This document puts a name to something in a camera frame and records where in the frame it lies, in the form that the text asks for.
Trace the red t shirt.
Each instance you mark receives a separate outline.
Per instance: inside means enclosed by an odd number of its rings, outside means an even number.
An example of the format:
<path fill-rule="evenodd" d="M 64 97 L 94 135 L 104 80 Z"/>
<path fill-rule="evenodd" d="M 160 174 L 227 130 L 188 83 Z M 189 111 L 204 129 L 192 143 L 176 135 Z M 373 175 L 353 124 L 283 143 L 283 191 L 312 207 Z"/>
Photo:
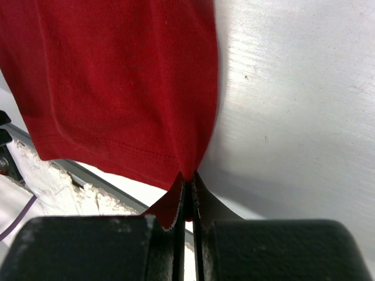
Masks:
<path fill-rule="evenodd" d="M 169 190 L 212 135 L 212 1 L 2 1 L 1 71 L 42 160 Z"/>

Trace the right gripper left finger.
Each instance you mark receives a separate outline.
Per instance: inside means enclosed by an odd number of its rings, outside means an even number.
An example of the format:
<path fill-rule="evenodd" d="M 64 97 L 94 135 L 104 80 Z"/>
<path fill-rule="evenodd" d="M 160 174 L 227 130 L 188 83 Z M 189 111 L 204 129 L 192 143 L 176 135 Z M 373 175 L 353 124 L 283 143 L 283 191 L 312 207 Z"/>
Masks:
<path fill-rule="evenodd" d="M 142 215 L 36 217 L 18 232 L 2 280 L 183 280 L 181 180 Z"/>

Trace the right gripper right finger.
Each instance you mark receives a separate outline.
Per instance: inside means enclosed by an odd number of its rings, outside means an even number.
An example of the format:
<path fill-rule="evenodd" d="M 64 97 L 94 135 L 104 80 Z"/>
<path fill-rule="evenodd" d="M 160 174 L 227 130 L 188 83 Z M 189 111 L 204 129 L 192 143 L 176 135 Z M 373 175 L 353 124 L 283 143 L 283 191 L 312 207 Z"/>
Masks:
<path fill-rule="evenodd" d="M 244 220 L 195 174 L 198 280 L 370 280 L 356 241 L 332 220 Z"/>

